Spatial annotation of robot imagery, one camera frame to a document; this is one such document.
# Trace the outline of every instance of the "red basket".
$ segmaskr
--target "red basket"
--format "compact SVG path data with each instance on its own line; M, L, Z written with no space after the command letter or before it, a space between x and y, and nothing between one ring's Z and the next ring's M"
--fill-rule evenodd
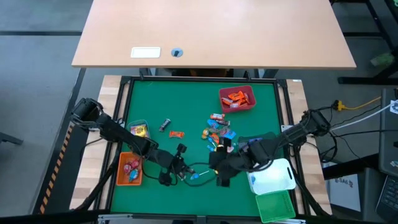
M237 93L239 91L242 91L243 93L248 94L248 98L250 103L247 106L240 106L237 108L230 108L228 105L224 104L221 98L228 98L228 95L231 93ZM221 103L221 109L223 109L223 113L232 113L232 112L237 112L237 111L242 111L242 110L250 110L256 105L256 98L254 97L253 89L251 86L237 86L237 87L231 87L231 88L222 88L220 89L220 103Z

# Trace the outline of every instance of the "wooden desk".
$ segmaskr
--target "wooden desk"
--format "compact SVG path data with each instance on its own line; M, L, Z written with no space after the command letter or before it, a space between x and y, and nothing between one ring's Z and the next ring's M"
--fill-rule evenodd
M160 57L131 58L133 47ZM94 0L72 65L356 67L328 0Z
M104 111L107 114L113 114L116 98L119 91L120 76L105 76L104 82L99 93L98 101L104 106ZM291 101L294 121L298 123L301 119L302 112L307 109L307 102L304 95L304 90L301 82L293 82L287 80L289 88L289 98ZM121 108L119 110L119 117L123 115L124 105L126 101L128 85L124 87L124 94L121 101ZM281 92L281 102L284 102L283 94ZM282 111L284 114L284 121L287 121L287 112L282 103ZM90 133L88 142L98 139L98 132ZM98 183L101 172L101 165L104 159L104 151L106 148L106 141L99 141L86 147L83 160L81 162L80 171L76 181L75 190L72 197L70 208L79 206L84 198L92 191L94 186ZM114 156L116 145L113 144L113 151L111 152L110 161ZM320 165L317 150L308 144L305 144L301 150L301 159L303 165L303 172L305 174L306 186L311 191L315 200L322 206L322 208L331 213L330 203L325 188L325 181L323 180L322 167ZM104 208L108 193L108 184L104 187L100 208ZM299 213L303 213L301 194L296 188L296 198L298 203Z

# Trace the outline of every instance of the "green plastic basket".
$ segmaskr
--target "green plastic basket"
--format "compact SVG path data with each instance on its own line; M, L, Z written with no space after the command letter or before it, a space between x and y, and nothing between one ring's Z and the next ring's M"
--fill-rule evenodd
M287 190L256 196L262 223L276 222L296 216Z

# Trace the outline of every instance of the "white label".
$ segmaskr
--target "white label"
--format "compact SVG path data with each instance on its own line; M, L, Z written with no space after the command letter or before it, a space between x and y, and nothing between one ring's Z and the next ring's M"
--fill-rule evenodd
M390 112L398 114L398 103L395 100L391 100L390 104Z
M131 58L159 58L160 47L133 47Z

